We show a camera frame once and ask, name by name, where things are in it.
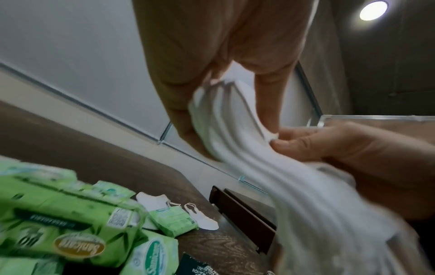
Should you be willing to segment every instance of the brown chair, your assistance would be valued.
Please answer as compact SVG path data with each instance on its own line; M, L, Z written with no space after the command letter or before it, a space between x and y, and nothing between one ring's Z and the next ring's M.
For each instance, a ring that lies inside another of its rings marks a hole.
M274 229L216 186L213 186L208 200L258 247L258 253L268 253L275 237Z

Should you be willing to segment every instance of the human hand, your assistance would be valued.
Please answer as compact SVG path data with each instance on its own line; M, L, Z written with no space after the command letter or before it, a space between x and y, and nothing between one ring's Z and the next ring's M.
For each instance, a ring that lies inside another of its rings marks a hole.
M257 113L279 129L284 89L318 0L134 0L151 80L179 136L212 158L195 133L188 102L234 60L255 73Z
M355 123L285 128L272 148L299 161L325 160L350 172L358 192L408 220L435 214L435 146Z

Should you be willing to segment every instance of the round recessed light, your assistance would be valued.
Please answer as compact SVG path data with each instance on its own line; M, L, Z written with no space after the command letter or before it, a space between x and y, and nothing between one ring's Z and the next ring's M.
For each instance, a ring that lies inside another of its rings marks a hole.
M388 9L385 1L376 1L368 4L359 14L359 18L364 21L374 20L381 17Z

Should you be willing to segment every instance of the ceiling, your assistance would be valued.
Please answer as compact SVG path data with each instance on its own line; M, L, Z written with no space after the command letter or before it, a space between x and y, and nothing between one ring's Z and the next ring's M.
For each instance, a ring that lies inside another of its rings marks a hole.
M435 116L435 1L386 0L374 21L373 0L330 1L356 114Z

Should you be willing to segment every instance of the qr code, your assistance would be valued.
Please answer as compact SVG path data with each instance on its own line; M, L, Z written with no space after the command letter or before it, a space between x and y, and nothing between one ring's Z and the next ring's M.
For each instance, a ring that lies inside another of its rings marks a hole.
M115 210L113 210L112 214L110 215L109 221L107 222L107 226L119 228L119 229L126 228L131 213L132 213L131 210L115 208Z

